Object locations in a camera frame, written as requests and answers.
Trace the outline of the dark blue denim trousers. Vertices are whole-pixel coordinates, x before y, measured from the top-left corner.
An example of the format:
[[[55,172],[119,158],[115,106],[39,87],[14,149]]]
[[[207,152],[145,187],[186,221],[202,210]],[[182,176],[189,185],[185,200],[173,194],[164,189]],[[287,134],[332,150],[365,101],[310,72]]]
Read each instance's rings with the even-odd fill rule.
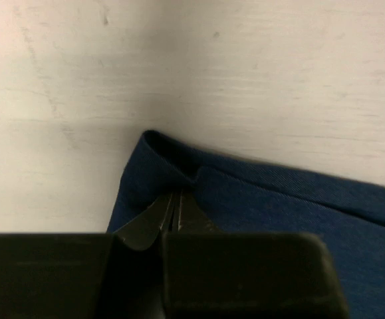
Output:
[[[225,231],[320,235],[351,316],[385,318],[385,187],[212,154],[148,130],[124,169],[108,230],[173,189],[192,190]]]

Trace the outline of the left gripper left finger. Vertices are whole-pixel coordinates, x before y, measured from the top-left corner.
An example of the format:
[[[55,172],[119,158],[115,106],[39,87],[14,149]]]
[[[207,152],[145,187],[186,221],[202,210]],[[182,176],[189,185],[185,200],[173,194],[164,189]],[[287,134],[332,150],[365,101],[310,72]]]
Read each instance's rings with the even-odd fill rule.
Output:
[[[164,318],[175,202],[159,197],[114,233],[0,233],[0,318]]]

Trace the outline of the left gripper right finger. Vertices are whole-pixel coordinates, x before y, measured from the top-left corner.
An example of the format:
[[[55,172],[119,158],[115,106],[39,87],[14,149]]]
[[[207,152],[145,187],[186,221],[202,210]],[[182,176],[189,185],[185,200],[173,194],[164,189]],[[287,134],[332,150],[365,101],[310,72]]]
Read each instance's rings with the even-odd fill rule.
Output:
[[[176,193],[162,232],[168,318],[348,318],[326,245],[310,233],[224,233]]]

